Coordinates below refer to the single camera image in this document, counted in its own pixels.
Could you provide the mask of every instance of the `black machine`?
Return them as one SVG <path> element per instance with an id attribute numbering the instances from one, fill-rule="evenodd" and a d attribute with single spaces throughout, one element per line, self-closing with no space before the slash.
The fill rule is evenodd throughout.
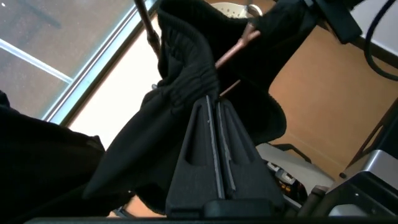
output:
<path id="1" fill-rule="evenodd" d="M 350 10 L 363 0 L 280 1 L 302 1 L 308 10 L 300 24 L 302 32 L 286 49 L 286 55 L 281 56 L 286 58 L 286 62 L 317 24 L 326 23 L 342 44 L 354 41 L 362 33 Z M 147 30 L 147 40 L 157 53 L 159 36 L 150 24 L 144 1 L 135 2 Z M 372 22 L 364 52 L 368 63 L 378 74 L 396 81 L 397 76 L 375 65 L 369 48 L 378 22 L 394 3 L 395 0 L 388 0 Z M 317 185 L 307 189 L 310 194 L 305 198 L 298 197 L 301 198 L 298 203 L 287 194 L 283 197 L 273 194 L 280 186 L 268 185 L 275 181 L 270 172 L 263 169 L 267 159 L 256 150 L 231 103 L 221 100 L 214 108 L 207 98 L 202 98 L 193 107 L 167 196 L 167 219 L 52 218 L 35 219 L 29 223 L 280 223 L 297 222 L 296 219 L 281 220 L 287 217 L 347 216 L 356 217 L 352 221 L 368 222 L 367 217 L 395 217 L 398 214 L 398 179 L 395 174 L 398 170 L 395 152 L 398 144 L 394 143 L 398 139 L 397 102 L 392 107 L 388 122 L 381 123 L 386 128 L 381 132 L 384 134 L 379 137 L 378 145 L 365 151 L 361 149 L 341 174 L 340 180 L 332 186 Z M 280 167 L 270 166 L 275 169 L 275 174 L 278 173 Z M 291 191 L 294 184 L 301 188 L 301 183 L 289 183 L 294 180 L 294 175 L 291 177 L 288 173 L 288 170 L 278 173 L 285 175 L 282 188 L 289 187 Z M 200 185 L 194 183 L 198 179 L 201 180 Z"/>

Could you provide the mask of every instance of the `black fabric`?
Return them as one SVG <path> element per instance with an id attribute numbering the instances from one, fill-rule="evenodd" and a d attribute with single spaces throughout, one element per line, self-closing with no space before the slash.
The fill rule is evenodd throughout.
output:
<path id="1" fill-rule="evenodd" d="M 107 216 L 128 202 L 127 192 L 82 199 L 103 154 L 98 137 L 20 114 L 0 91 L 0 223 Z"/>
<path id="2" fill-rule="evenodd" d="M 254 144 L 284 134 L 285 116 L 268 90 L 295 51 L 292 40 L 302 38 L 295 33 L 303 29 L 305 6 L 299 0 L 279 1 L 267 14 L 253 19 L 262 35 L 218 71 L 215 61 L 238 41 L 247 19 L 230 19 L 202 0 L 161 0 L 157 13 L 162 29 L 158 68 L 163 80 L 116 136 L 85 196 L 134 189 L 149 208 L 164 213 L 197 99 L 209 95 L 215 103 L 220 90 L 241 79 L 226 97 Z"/>

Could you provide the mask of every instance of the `metal window frame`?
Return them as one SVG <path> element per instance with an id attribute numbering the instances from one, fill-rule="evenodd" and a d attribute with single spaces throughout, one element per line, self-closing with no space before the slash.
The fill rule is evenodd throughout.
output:
<path id="1" fill-rule="evenodd" d="M 146 0 L 148 14 L 154 13 L 159 0 Z M 58 97 L 42 120 L 68 125 L 86 99 L 109 73 L 142 28 L 142 20 L 134 6 L 120 21 L 103 45 L 80 70 L 73 83 Z"/>

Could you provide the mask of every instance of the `wire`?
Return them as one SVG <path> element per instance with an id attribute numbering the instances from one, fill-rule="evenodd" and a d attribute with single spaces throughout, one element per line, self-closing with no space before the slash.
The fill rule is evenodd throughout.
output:
<path id="1" fill-rule="evenodd" d="M 372 58 L 372 53 L 371 53 L 371 41 L 373 37 L 373 33 L 376 30 L 377 25 L 379 24 L 381 18 L 385 15 L 385 13 L 389 10 L 389 8 L 396 2 L 396 0 L 388 0 L 385 5 L 380 9 L 380 11 L 377 13 L 375 18 L 373 19 L 368 33 L 366 34 L 365 38 L 365 46 L 364 46 L 364 53 L 365 53 L 365 58 L 369 66 L 379 75 L 382 77 L 388 78 L 390 80 L 398 81 L 398 76 L 393 75 L 390 73 L 387 73 L 383 71 L 376 63 L 374 63 L 374 60 Z"/>

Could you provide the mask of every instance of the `glass pane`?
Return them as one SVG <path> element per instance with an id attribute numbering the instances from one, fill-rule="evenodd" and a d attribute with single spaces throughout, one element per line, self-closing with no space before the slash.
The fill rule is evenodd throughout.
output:
<path id="1" fill-rule="evenodd" d="M 40 118 L 68 84 L 0 49 L 0 90 L 19 112 Z"/>
<path id="2" fill-rule="evenodd" d="M 133 0 L 2 0 L 0 39 L 74 77 Z"/>

